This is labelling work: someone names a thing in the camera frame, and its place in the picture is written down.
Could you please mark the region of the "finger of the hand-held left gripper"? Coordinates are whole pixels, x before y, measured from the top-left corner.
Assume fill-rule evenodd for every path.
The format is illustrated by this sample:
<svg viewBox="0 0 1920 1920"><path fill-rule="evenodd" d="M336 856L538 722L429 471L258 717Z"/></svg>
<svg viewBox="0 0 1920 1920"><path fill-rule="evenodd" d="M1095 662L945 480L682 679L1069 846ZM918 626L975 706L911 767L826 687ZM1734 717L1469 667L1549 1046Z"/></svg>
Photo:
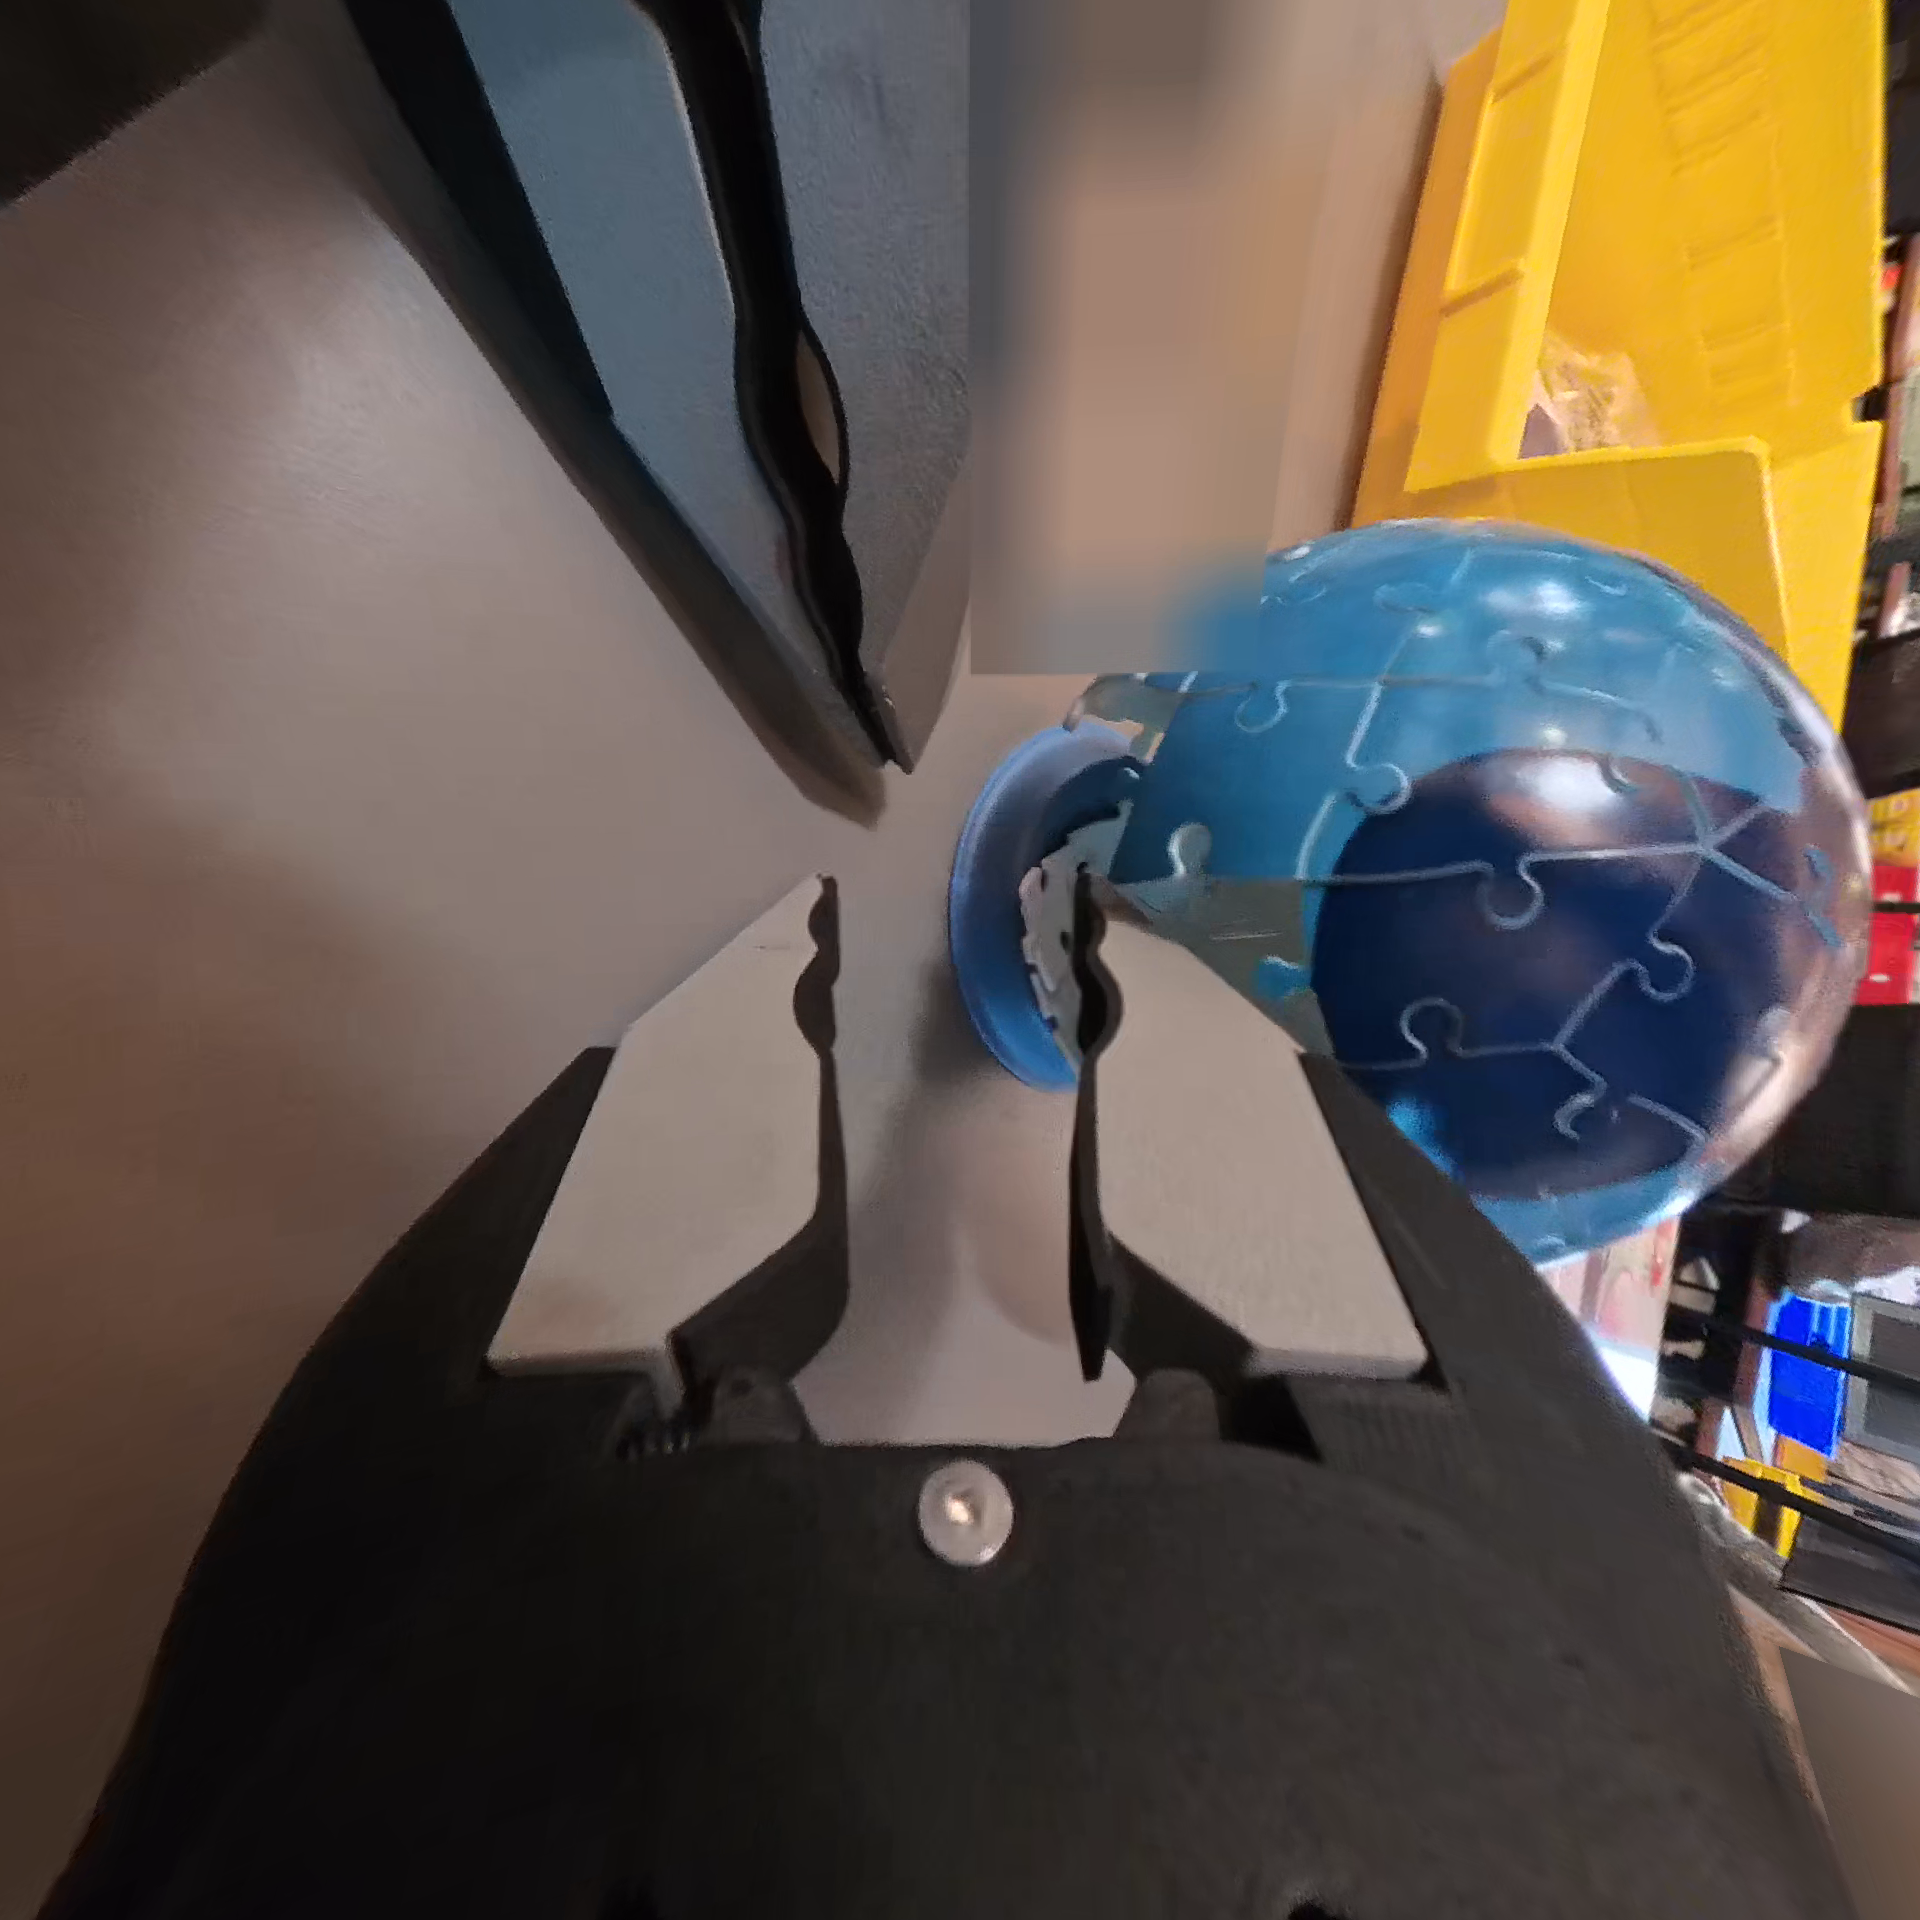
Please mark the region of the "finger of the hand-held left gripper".
<svg viewBox="0 0 1920 1920"><path fill-rule="evenodd" d="M799 289L760 6L342 13L490 346L724 694L826 787L909 771L862 648L847 414Z"/></svg>
<svg viewBox="0 0 1920 1920"><path fill-rule="evenodd" d="M759 72L837 429L854 694L903 771L968 606L966 2L768 2Z"/></svg>

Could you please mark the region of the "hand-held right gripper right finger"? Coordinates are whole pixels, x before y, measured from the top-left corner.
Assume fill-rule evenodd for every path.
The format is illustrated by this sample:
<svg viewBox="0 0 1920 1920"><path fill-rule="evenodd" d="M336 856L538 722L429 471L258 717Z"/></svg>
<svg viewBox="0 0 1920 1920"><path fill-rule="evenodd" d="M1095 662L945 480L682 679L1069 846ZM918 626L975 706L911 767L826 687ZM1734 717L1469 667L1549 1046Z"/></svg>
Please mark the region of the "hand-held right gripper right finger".
<svg viewBox="0 0 1920 1920"><path fill-rule="evenodd" d="M1317 1097L1324 1064L1104 881L1071 898L1066 1302L1085 1381L1409 1381L1428 1362Z"/></svg>

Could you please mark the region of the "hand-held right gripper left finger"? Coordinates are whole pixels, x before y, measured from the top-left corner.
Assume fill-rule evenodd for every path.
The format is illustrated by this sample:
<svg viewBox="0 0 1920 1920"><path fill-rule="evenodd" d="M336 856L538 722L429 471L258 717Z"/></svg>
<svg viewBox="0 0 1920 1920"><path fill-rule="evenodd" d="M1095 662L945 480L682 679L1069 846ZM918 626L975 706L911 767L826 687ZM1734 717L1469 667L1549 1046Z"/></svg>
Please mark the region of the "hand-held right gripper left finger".
<svg viewBox="0 0 1920 1920"><path fill-rule="evenodd" d="M796 1381L847 1309L837 886L809 877L612 1048L490 1337L505 1377Z"/></svg>

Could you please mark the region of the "blue puzzle ball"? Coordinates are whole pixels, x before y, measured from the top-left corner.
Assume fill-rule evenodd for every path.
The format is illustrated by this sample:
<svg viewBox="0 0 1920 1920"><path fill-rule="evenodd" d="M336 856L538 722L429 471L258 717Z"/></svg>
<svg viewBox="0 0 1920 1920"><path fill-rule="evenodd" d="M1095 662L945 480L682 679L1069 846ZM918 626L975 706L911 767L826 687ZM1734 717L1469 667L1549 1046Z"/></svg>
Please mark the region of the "blue puzzle ball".
<svg viewBox="0 0 1920 1920"><path fill-rule="evenodd" d="M1324 1049L1532 1259L1685 1213L1829 1069L1870 835L1786 662L1679 573L1490 519L1266 560L1135 729L1098 877Z"/></svg>

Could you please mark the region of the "blue round ball stand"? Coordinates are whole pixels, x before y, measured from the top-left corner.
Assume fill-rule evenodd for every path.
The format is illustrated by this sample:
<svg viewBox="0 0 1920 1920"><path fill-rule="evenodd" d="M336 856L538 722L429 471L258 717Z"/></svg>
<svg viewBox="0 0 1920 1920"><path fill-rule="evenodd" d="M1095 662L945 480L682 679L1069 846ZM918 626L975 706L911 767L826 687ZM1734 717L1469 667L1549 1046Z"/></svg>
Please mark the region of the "blue round ball stand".
<svg viewBox="0 0 1920 1920"><path fill-rule="evenodd" d="M980 787L950 859L954 987L983 1048L1047 1094L1076 1081L1071 905L1078 874L1106 874L1144 762L1106 722L1049 728Z"/></svg>

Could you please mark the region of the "blue storage bin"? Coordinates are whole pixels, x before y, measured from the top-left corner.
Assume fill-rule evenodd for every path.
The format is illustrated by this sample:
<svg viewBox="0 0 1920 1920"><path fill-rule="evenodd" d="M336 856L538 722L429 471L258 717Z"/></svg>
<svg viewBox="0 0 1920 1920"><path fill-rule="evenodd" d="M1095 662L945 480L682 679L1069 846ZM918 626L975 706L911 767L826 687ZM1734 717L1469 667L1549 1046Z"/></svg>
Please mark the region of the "blue storage bin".
<svg viewBox="0 0 1920 1920"><path fill-rule="evenodd" d="M1850 1359L1853 1309L1839 1293L1830 1299L1785 1294L1767 1310L1765 1331L1793 1349ZM1760 1425L1776 1441L1833 1456L1839 1445L1848 1377L1802 1353L1767 1349L1760 1381Z"/></svg>

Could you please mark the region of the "clear plastic bag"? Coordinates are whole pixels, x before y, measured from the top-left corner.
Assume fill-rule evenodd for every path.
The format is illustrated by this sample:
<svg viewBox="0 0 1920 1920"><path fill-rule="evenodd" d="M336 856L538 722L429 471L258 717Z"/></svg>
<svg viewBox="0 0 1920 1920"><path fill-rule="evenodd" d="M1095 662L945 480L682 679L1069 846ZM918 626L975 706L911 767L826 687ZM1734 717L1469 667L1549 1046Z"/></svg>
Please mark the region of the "clear plastic bag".
<svg viewBox="0 0 1920 1920"><path fill-rule="evenodd" d="M1554 330L1542 337L1519 433L1519 461L1662 443L1664 433L1625 352L1590 352Z"/></svg>

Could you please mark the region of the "red boxes on shelf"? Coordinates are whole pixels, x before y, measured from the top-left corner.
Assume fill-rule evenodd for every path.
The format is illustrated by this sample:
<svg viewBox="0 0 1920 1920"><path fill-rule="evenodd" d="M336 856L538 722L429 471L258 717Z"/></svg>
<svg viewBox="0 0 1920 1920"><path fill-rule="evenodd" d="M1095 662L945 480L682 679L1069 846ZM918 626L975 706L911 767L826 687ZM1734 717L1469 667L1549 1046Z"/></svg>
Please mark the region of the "red boxes on shelf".
<svg viewBox="0 0 1920 1920"><path fill-rule="evenodd" d="M1873 918L1857 1007L1917 1005L1917 789L1868 805Z"/></svg>

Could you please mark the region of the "yellow plastic storage bin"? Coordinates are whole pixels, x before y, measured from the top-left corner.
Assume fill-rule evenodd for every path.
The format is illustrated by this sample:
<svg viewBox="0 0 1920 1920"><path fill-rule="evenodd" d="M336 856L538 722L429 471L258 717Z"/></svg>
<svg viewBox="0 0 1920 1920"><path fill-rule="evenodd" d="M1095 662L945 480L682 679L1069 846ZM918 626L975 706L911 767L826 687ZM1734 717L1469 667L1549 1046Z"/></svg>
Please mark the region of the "yellow plastic storage bin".
<svg viewBox="0 0 1920 1920"><path fill-rule="evenodd" d="M1513 2L1454 62L1353 522L1681 573L1842 720L1881 429L1884 6ZM1660 448L1519 461L1554 330Z"/></svg>

